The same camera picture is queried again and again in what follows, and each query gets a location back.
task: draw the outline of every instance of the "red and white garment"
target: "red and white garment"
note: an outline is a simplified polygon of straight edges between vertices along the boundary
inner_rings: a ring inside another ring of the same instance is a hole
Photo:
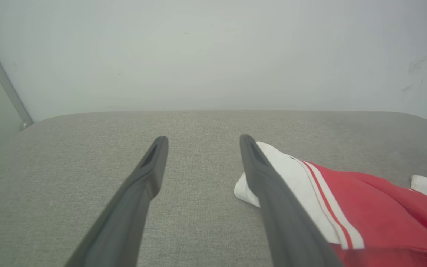
[[[427,266],[427,196],[369,174],[333,171],[257,142],[346,266]],[[259,207],[245,174],[235,196]]]

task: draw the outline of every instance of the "red fabric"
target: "red fabric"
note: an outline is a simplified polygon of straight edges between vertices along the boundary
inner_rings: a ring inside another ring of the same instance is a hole
[[[427,196],[369,174],[314,166],[365,244],[334,245],[346,266],[427,266]]]

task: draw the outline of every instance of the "metal frame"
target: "metal frame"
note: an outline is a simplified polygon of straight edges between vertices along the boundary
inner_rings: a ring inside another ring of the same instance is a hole
[[[14,90],[14,87],[12,86],[11,82],[7,78],[6,73],[4,72],[4,69],[2,68],[1,64],[0,64],[0,83],[4,88],[7,96],[9,97],[9,100],[11,101],[14,108],[16,109],[17,113],[22,118],[21,130],[24,130],[25,128],[32,125],[34,122],[29,116],[29,113],[27,113],[26,108],[24,108],[24,105],[22,105],[22,102],[19,99],[19,96],[17,96],[17,93]]]

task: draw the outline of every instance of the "mattress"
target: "mattress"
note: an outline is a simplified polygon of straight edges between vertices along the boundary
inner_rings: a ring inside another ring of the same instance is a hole
[[[393,112],[83,113],[0,147],[0,266],[63,266],[152,141],[169,138],[138,266],[271,266],[259,208],[234,196],[239,136],[402,187],[427,177],[427,120]]]

